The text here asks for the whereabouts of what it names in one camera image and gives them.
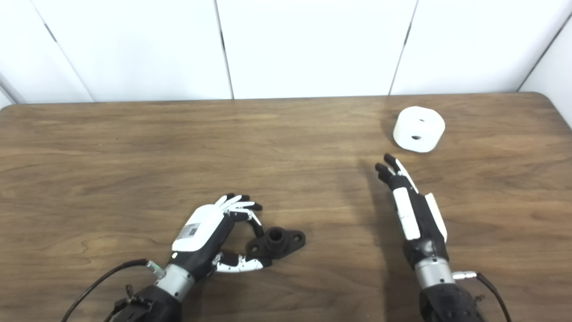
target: robotic finger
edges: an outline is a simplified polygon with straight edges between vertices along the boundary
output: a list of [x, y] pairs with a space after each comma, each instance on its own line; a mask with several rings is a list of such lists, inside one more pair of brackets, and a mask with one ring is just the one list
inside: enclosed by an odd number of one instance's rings
[[270, 258], [255, 258], [230, 252], [220, 252], [216, 271], [221, 273], [241, 273], [258, 270], [272, 265]]

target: metal connector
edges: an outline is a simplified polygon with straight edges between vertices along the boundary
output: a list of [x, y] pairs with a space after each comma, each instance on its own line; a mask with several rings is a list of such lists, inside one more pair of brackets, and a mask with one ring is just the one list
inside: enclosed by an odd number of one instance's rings
[[465, 270], [464, 272], [453, 272], [453, 279], [455, 281], [466, 280], [468, 278], [475, 278], [476, 272], [472, 270]]
[[166, 275], [165, 270], [154, 261], [148, 261], [145, 266], [151, 271], [151, 273], [153, 273], [153, 275], [157, 276], [158, 279], [162, 279]]

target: black plastic part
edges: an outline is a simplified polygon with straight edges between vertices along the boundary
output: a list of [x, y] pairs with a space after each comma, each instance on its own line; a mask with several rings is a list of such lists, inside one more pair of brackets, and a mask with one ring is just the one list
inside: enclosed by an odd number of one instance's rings
[[135, 294], [136, 299], [113, 322], [180, 322], [181, 303], [166, 291], [151, 285]]
[[457, 284], [439, 284], [419, 294], [425, 322], [484, 322], [475, 299]]
[[247, 244], [247, 254], [256, 258], [276, 260], [299, 250], [306, 244], [306, 235], [300, 230], [272, 227]]

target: silver cylindrical joint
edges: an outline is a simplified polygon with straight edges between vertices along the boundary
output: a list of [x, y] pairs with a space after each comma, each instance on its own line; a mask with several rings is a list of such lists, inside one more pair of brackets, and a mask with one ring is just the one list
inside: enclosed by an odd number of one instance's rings
[[155, 282], [155, 286], [162, 288], [181, 302], [194, 284], [194, 278], [184, 268], [169, 264], [165, 269], [165, 276]]
[[422, 289], [438, 284], [455, 284], [449, 263], [442, 257], [430, 257], [415, 265], [415, 274]]

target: black cable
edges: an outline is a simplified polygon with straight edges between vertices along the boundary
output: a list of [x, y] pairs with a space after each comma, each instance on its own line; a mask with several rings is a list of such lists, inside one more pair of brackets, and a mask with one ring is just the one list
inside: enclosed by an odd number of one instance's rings
[[70, 315], [72, 314], [73, 310], [84, 300], [84, 298], [93, 291], [94, 288], [97, 287], [101, 282], [103, 282], [106, 278], [110, 277], [111, 275], [119, 272], [122, 269], [133, 267], [133, 266], [145, 266], [149, 262], [146, 258], [142, 258], [140, 260], [128, 261], [124, 262], [123, 264], [119, 265], [118, 267], [110, 270], [109, 272], [105, 273], [102, 277], [98, 278], [90, 287], [88, 287], [81, 295], [77, 298], [77, 300], [67, 309], [67, 312], [63, 315], [61, 322], [66, 322]]
[[513, 322], [510, 318], [509, 310], [506, 308], [505, 301], [503, 301], [501, 294], [496, 290], [496, 287], [481, 273], [476, 274], [476, 279], [483, 283], [496, 297], [496, 300], [499, 301], [500, 308], [502, 312], [505, 314], [505, 319], [507, 322]]

